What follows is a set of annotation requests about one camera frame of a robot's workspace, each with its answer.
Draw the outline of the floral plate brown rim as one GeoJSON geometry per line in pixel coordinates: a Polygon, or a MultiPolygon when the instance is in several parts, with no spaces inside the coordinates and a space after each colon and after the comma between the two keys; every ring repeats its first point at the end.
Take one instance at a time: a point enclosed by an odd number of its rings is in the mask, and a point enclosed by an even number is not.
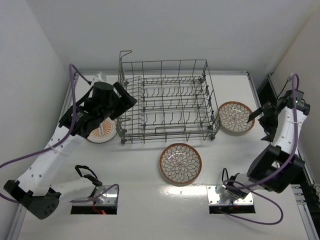
{"type": "Polygon", "coordinates": [[[198,151],[186,143],[167,146],[159,157],[161,174],[174,185],[191,184],[201,173],[202,166],[198,151]]]}
{"type": "Polygon", "coordinates": [[[246,133],[254,127],[255,120],[248,121],[252,113],[247,105],[238,101],[227,101],[218,108],[222,127],[236,134],[246,133]]]}

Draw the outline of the white plate orange sunburst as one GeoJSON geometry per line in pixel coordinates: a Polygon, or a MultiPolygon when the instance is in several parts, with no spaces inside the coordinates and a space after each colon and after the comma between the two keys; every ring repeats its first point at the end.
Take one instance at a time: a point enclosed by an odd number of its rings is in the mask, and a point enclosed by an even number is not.
{"type": "Polygon", "coordinates": [[[103,144],[114,138],[116,134],[116,121],[107,118],[90,133],[87,140],[94,144],[103,144]]]}

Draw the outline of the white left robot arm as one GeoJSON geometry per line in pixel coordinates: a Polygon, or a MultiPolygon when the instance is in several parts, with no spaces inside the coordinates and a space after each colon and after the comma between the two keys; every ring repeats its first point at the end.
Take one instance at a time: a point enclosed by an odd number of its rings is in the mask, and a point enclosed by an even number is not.
{"type": "Polygon", "coordinates": [[[4,190],[39,220],[48,218],[60,201],[90,202],[102,182],[95,174],[81,174],[75,181],[52,185],[52,180],[71,153],[107,118],[114,120],[131,109],[137,100],[115,82],[98,81],[65,112],[33,164],[4,190]]]}

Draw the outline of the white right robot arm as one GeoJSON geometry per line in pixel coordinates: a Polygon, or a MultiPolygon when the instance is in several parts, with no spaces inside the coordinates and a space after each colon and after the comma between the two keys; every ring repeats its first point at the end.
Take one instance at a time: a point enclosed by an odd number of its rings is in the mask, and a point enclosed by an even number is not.
{"type": "Polygon", "coordinates": [[[258,121],[266,131],[263,140],[270,144],[255,158],[247,173],[237,173],[223,181],[230,195],[244,199],[254,190],[281,193],[292,183],[305,166],[299,157],[298,140],[310,108],[304,100],[292,103],[282,99],[276,105],[267,102],[249,115],[249,121],[262,115],[258,121]]]}

